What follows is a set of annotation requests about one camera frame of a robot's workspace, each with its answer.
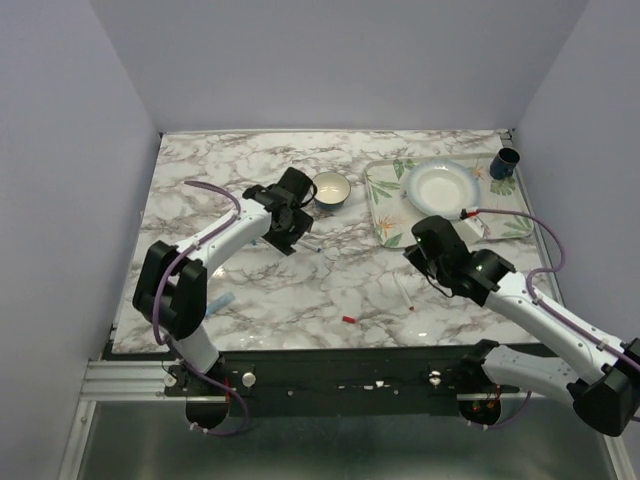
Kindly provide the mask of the white pen blue tip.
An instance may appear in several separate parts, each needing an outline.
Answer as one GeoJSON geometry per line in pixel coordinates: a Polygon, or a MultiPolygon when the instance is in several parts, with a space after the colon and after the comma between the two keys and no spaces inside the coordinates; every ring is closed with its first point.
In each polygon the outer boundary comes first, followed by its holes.
{"type": "Polygon", "coordinates": [[[321,248],[321,247],[319,247],[319,246],[317,246],[317,245],[314,245],[314,244],[312,244],[312,243],[309,243],[309,242],[303,241],[303,240],[299,240],[299,241],[296,243],[296,245],[297,245],[297,246],[304,247],[304,248],[309,249],[309,250],[314,251],[314,252],[320,252],[320,251],[322,250],[322,248],[321,248]]]}

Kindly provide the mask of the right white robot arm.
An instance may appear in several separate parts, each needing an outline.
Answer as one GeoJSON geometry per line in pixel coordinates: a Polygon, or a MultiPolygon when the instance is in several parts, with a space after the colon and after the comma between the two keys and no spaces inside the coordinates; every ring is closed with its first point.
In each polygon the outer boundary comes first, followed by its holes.
{"type": "Polygon", "coordinates": [[[411,229],[405,258],[434,287],[511,320],[552,351],[539,357],[483,341],[460,367],[469,390],[511,386],[572,406],[601,434],[618,437],[639,409],[639,342],[625,342],[573,314],[497,253],[471,251],[453,224],[434,215],[411,229]]]}

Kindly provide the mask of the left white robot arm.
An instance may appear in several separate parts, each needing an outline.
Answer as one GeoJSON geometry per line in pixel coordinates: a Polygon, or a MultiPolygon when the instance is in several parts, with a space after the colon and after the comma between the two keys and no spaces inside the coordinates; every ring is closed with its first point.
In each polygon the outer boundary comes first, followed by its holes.
{"type": "Polygon", "coordinates": [[[240,199],[204,181],[187,185],[219,193],[233,208],[204,230],[174,245],[149,247],[132,304],[151,324],[156,342],[168,346],[190,368],[187,382],[201,395],[214,393],[222,380],[221,353],[203,321],[212,274],[243,247],[263,239],[284,255],[310,231],[313,218],[303,208],[317,187],[302,171],[288,168],[269,186],[254,185],[240,199]]]}

